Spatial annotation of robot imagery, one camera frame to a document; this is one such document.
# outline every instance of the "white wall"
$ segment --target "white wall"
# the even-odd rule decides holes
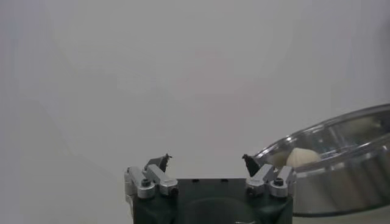
[[[242,154],[389,102],[389,4],[1,1],[1,223],[130,223],[129,165],[244,177]]]

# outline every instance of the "metal bracket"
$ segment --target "metal bracket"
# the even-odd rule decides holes
[[[146,167],[145,175],[160,187],[160,192],[166,196],[176,196],[179,193],[177,180],[170,178],[155,164]]]
[[[139,198],[152,198],[155,195],[155,184],[147,179],[138,167],[130,167],[125,173],[126,195],[137,194]]]
[[[274,179],[274,166],[264,164],[260,170],[253,176],[246,179],[246,191],[251,196],[257,196],[265,191],[265,185],[268,181]]]
[[[272,196],[284,198],[294,194],[296,173],[289,166],[283,166],[276,179],[269,183],[269,192]]]

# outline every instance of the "bolt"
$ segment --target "bolt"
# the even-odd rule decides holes
[[[249,195],[250,197],[255,197],[256,196],[256,192],[253,188],[251,187],[248,187],[246,189],[246,194]]]
[[[150,186],[151,185],[151,181],[150,180],[148,180],[148,179],[143,179],[142,181],[141,181],[141,186],[142,187],[148,187],[148,186]]]
[[[283,179],[281,179],[280,177],[278,177],[278,178],[276,178],[276,179],[274,180],[274,184],[275,184],[275,186],[280,187],[280,186],[283,186],[284,181],[283,181]]]

